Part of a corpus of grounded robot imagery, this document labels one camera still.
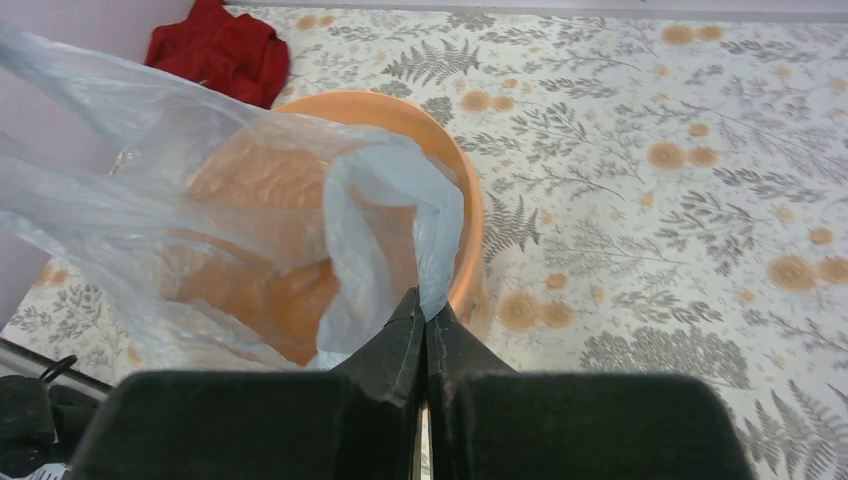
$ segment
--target plastic bag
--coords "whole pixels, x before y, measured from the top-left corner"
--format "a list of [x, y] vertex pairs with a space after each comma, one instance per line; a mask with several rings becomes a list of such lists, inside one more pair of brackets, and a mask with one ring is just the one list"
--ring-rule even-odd
[[408, 287], [446, 303], [463, 198], [411, 139], [2, 23], [0, 63], [134, 155], [107, 177], [0, 134], [0, 224], [98, 284], [154, 365], [329, 367]]

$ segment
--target orange flower print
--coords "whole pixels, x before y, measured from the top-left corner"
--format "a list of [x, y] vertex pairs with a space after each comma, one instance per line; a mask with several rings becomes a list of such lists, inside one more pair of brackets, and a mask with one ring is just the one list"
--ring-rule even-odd
[[315, 15], [306, 15], [305, 17], [300, 17], [300, 20], [297, 21], [295, 28], [302, 32], [304, 30], [309, 30], [310, 28], [314, 27], [316, 23], [318, 23], [318, 17], [316, 17]]
[[606, 296], [604, 289], [597, 285], [592, 285], [591, 288], [589, 288], [589, 293], [592, 295], [592, 299], [595, 300], [595, 303], [603, 302], [604, 297]]
[[643, 194], [641, 202], [642, 202], [642, 207], [645, 208], [645, 209], [654, 208], [654, 194], [653, 193]]
[[689, 162], [699, 167], [712, 167], [718, 162], [718, 154], [710, 147], [695, 147], [689, 150]]
[[562, 302], [551, 302], [542, 307], [542, 321], [551, 328], [563, 328], [574, 321], [574, 310]]
[[501, 323], [510, 330], [528, 330], [539, 318], [539, 302], [526, 292], [512, 292], [498, 309]]
[[718, 25], [706, 25], [698, 29], [698, 38], [705, 42], [717, 42], [724, 37], [724, 29]]
[[810, 241], [816, 245], [830, 245], [833, 243], [833, 232], [824, 227], [816, 227], [810, 230]]
[[462, 97], [460, 106], [466, 112], [482, 112], [489, 106], [489, 95], [479, 90], [468, 92]]
[[57, 270], [56, 273], [50, 277], [50, 286], [51, 287], [60, 287], [65, 284], [65, 280], [68, 279], [68, 271], [64, 268]]
[[41, 275], [38, 276], [38, 280], [35, 281], [36, 287], [43, 287], [47, 285], [47, 282], [50, 281], [50, 277], [53, 276], [53, 267], [48, 263], [44, 266], [44, 269], [41, 270]]
[[568, 284], [568, 277], [562, 273], [552, 273], [548, 275], [548, 279], [545, 280], [545, 284], [551, 290], [562, 290], [565, 288], [566, 284]]
[[706, 137], [710, 134], [710, 127], [703, 123], [696, 123], [689, 127], [689, 135], [693, 137]]
[[41, 275], [39, 275], [38, 280], [35, 281], [35, 286], [43, 287], [45, 285], [49, 285], [51, 287], [60, 287], [65, 284], [67, 279], [67, 270], [64, 268], [53, 270], [53, 267], [51, 267], [50, 264], [47, 264], [44, 266], [44, 269], [41, 270]]
[[127, 349], [127, 358], [130, 360], [130, 363], [132, 363], [133, 365], [141, 365], [142, 363], [144, 363], [141, 360], [141, 357], [138, 356], [138, 353], [132, 347]]
[[848, 260], [827, 257], [819, 263], [819, 276], [834, 285], [848, 285]]
[[757, 299], [757, 296], [754, 295], [754, 292], [748, 290], [747, 288], [743, 288], [736, 292], [736, 297], [742, 303], [754, 303], [754, 300]]
[[500, 95], [492, 99], [492, 108], [498, 112], [508, 112], [512, 110], [512, 98], [506, 95]]
[[660, 170], [677, 170], [683, 167], [683, 150], [671, 143], [658, 143], [648, 149], [648, 163]]
[[784, 290], [809, 292], [816, 286], [813, 269], [796, 255], [782, 255], [772, 260], [767, 273], [772, 283]]
[[786, 207], [780, 207], [775, 211], [777, 218], [780, 219], [783, 223], [792, 223], [795, 221], [795, 214], [792, 213], [792, 210]]
[[686, 25], [670, 25], [663, 29], [661, 37], [663, 42], [669, 45], [682, 47], [692, 43], [695, 32]]

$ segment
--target fern leaf print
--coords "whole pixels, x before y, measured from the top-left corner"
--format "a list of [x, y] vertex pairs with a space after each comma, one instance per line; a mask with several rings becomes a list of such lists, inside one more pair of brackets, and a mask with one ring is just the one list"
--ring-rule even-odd
[[426, 86], [433, 81], [441, 85], [452, 75], [467, 75], [472, 68], [480, 69], [480, 61], [477, 59], [480, 47], [471, 50], [467, 39], [461, 49], [446, 40], [440, 41], [442, 48], [421, 40], [420, 47], [410, 48], [409, 55], [401, 53], [400, 60], [392, 62], [382, 73], [412, 83], [421, 80], [421, 86]]
[[488, 263], [500, 252], [518, 246], [523, 252], [527, 241], [539, 244], [539, 231], [536, 227], [538, 209], [526, 215], [524, 197], [518, 197], [515, 211], [510, 211], [503, 200], [488, 193], [492, 208], [486, 215], [486, 231], [483, 234], [483, 258]]

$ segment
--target black cable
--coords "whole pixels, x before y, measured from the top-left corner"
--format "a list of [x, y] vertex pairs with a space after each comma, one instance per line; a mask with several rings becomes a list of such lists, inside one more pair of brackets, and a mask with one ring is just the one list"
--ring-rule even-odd
[[45, 370], [44, 373], [42, 373], [41, 376], [38, 377], [38, 379], [44, 383], [50, 383], [53, 380], [56, 380], [59, 375], [62, 375], [63, 373], [70, 370], [75, 363], [77, 363], [77, 356], [68, 355], [67, 357], [58, 360], [53, 365], [47, 367], [47, 370]]

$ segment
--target white wall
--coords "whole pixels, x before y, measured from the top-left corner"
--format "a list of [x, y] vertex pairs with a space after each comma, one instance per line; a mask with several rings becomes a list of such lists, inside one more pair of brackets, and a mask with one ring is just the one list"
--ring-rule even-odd
[[[142, 61], [150, 32], [185, 18], [192, 0], [0, 0], [0, 19], [54, 40]], [[73, 115], [0, 70], [0, 131], [81, 168], [106, 172], [116, 152]], [[47, 255], [0, 230], [0, 328]]]

